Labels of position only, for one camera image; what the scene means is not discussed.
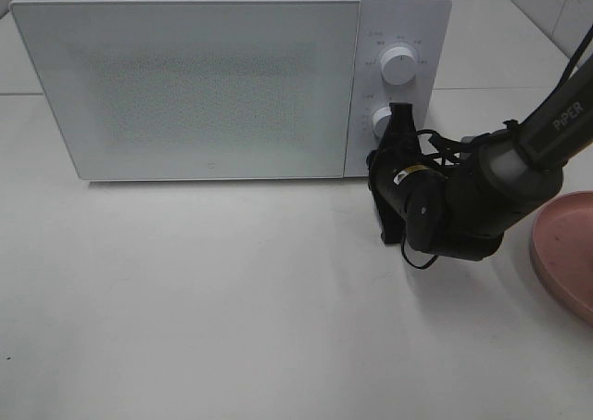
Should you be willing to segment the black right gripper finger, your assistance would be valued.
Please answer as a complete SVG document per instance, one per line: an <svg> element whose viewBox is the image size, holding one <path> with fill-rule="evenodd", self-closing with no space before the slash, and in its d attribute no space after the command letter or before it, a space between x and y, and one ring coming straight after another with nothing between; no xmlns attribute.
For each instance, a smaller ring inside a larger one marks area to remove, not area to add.
<svg viewBox="0 0 593 420"><path fill-rule="evenodd" d="M390 118L380 141L381 149L419 149L411 103L390 103Z"/></svg>

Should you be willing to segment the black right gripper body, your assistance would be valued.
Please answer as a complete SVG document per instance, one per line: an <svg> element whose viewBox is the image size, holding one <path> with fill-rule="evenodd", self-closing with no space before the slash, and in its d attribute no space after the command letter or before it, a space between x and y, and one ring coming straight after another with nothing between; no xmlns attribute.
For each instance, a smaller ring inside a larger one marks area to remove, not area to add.
<svg viewBox="0 0 593 420"><path fill-rule="evenodd" d="M431 167L415 135L384 135L367 166L383 243L398 245L412 268L431 267L448 229L446 177Z"/></svg>

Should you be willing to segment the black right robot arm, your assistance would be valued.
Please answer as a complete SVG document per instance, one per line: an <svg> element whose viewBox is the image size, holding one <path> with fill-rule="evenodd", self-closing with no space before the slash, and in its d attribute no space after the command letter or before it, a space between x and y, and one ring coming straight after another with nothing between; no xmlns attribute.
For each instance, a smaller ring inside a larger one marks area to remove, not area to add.
<svg viewBox="0 0 593 420"><path fill-rule="evenodd" d="M555 197L564 165L592 142L592 63L585 62L523 122L454 141L428 130L422 152L409 103L393 103L367 158L369 188L386 245L433 260L480 261L505 232Z"/></svg>

